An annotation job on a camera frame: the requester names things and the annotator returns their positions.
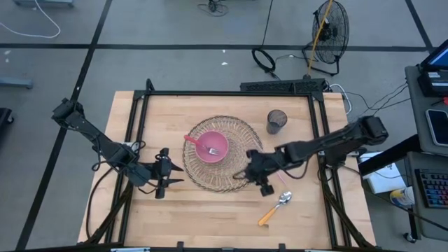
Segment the fan stand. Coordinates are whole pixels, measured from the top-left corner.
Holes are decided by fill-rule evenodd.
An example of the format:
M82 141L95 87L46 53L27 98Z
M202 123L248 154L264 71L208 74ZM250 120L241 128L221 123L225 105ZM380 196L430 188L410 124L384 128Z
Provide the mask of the fan stand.
M307 62L307 67L309 67L309 61L308 61L308 56L307 56L307 53L305 52L308 48L310 48L311 47L311 44L312 44L313 42L309 42L303 49L302 49L302 54L303 54L303 57L305 58L305 61ZM311 67L311 69L313 69L313 70L315 70L315 71L320 71L321 73L324 73L324 74L328 74L328 75L330 75L330 76L335 76L336 74L338 74L339 73L339 56L335 56L335 62L336 62L336 73L330 73L329 71L325 71L325 70L322 70L322 69L318 69L318 68L316 68L316 67L314 67L314 66L312 66Z

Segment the fork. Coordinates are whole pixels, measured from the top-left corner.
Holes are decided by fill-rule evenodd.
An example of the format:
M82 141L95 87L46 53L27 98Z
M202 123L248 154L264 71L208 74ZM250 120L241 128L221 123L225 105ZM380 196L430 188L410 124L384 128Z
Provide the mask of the fork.
M196 146L203 147L203 148L206 149L207 152L208 152L209 154L211 154L211 155L219 155L219 150L216 150L216 149L214 149L214 148L207 147L207 146L205 146L204 144L202 144L200 141L198 141L198 140L192 138L191 136L185 135L185 136L183 136L183 138L184 138L185 140L187 140L187 141L190 141L190 142L196 144Z

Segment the woven placemat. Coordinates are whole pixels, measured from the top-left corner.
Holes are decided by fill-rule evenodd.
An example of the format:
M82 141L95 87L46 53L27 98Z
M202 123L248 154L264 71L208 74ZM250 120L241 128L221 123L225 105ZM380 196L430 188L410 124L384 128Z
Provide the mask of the woven placemat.
M194 139L209 130L227 137L229 151L220 162L209 164L196 155L195 144L185 141L183 145L183 166L191 180L200 188L218 193L239 190L247 185L245 179L233 179L233 175L246 168L249 159L247 150L263 150L261 140L246 122L232 116L215 116L203 120L188 134Z

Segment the electric fan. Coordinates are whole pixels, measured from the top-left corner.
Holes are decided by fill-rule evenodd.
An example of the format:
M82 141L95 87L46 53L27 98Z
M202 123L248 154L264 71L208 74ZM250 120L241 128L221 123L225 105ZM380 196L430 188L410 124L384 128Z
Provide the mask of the electric fan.
M327 16L325 16L328 4L331 4L331 6ZM349 43L349 17L342 4L336 1L326 1L313 13L313 15L313 41L308 43L302 49L302 54L307 61L307 66L309 67L309 61L316 59L308 59L305 51L313 46L314 40L316 39L316 36L318 36L315 47L315 53L318 60L325 62L326 64L336 63L337 71L335 73L330 73L315 67L311 67L311 69L334 76L339 73L339 60L343 56L345 50L347 49L347 44ZM317 35L319 26L323 20L324 22L321 33Z

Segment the spoon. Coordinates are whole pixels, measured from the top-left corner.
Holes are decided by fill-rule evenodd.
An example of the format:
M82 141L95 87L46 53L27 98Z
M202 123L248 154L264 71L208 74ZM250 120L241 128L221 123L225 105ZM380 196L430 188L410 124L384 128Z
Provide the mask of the spoon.
M284 205L286 203L289 202L289 200L293 197L292 192L283 192L280 197L279 197L279 203L277 203L277 205L275 205L274 207L272 207L271 210L269 210L259 221L258 221L258 225L262 226L264 225L270 218L271 216L275 213L275 211L281 206Z

